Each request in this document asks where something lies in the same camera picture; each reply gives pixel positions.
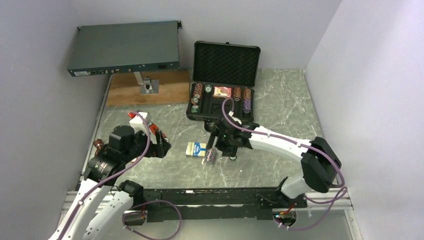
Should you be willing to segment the dark poker chip stack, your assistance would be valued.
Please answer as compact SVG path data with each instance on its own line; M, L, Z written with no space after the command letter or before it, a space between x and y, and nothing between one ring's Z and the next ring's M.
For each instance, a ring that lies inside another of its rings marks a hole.
M205 151L205 156L203 158L204 164L212 165L215 162L217 156L217 149L216 148L209 148Z

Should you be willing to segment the blue Texas Hold'em card deck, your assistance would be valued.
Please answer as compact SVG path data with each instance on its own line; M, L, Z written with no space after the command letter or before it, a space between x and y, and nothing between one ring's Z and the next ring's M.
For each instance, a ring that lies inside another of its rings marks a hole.
M207 144L201 142L188 142L185 155L187 157L204 158L206 155Z

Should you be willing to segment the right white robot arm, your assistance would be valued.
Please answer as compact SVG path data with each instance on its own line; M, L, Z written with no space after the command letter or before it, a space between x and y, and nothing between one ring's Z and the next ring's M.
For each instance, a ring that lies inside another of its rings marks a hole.
M298 162L301 173L284 178L275 194L276 203L289 207L295 198L314 190L327 193L341 162L329 143L322 137L299 139L277 133L255 122L222 118L209 127L209 142L214 144L224 157L234 158L239 148L263 150Z

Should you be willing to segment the purple poker chip stack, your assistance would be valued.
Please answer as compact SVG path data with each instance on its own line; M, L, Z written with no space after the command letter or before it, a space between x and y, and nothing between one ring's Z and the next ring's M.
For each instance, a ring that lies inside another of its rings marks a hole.
M247 98L243 100L243 113L250 114L252 111L251 99Z

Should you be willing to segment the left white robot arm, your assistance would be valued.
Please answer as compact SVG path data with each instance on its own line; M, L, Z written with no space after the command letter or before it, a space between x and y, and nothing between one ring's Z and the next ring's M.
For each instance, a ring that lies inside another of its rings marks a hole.
M168 139L154 124L115 127L108 143L98 148L95 157L88 161L77 196L50 239L100 240L115 219L128 209L139 209L145 201L144 188L125 180L106 206L97 212L127 164L140 156L163 158L170 148Z

